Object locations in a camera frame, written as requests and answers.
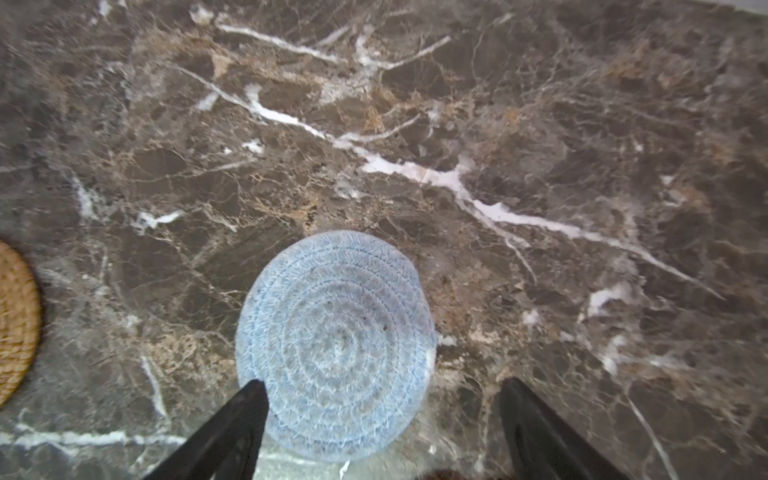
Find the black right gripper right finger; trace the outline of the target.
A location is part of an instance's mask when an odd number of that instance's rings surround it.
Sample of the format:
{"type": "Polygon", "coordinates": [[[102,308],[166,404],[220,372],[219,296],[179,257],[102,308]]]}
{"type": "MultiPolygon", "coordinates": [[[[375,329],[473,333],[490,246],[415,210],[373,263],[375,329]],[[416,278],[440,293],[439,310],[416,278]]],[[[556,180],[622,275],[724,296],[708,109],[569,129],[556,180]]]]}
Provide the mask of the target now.
{"type": "Polygon", "coordinates": [[[628,479],[522,380],[502,382],[499,409],[518,479],[628,479]]]}

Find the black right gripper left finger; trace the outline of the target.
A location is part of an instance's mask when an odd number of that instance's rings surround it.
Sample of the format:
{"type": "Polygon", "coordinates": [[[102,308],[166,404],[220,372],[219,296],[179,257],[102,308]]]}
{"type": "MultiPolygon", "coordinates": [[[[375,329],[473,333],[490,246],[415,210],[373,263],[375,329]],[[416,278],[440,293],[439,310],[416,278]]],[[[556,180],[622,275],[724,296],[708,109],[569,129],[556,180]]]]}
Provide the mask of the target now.
{"type": "Polygon", "coordinates": [[[265,384],[260,380],[249,381],[146,477],[251,480],[268,412],[265,384]]]}

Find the grey blue woven coaster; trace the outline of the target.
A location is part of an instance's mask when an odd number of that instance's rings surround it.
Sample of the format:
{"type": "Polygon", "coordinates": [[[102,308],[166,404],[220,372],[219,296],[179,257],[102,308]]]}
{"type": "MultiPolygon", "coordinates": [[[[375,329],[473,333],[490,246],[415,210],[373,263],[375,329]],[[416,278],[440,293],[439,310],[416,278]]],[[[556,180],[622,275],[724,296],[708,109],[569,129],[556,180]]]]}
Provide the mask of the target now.
{"type": "Polygon", "coordinates": [[[419,412],[437,332],[419,274],[390,243],[336,230],[273,258],[238,319],[238,379],[266,387],[267,434],[323,462],[387,447],[419,412]]]}

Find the woven rattan round coaster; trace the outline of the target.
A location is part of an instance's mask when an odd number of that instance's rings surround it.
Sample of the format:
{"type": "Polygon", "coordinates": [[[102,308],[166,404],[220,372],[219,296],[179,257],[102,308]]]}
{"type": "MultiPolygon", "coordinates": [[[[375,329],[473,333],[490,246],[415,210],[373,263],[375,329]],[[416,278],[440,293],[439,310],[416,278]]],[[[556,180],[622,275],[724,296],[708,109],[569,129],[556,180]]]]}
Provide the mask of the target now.
{"type": "Polygon", "coordinates": [[[35,359],[42,329],[40,289],[31,267],[1,242],[1,405],[17,391],[35,359]]]}

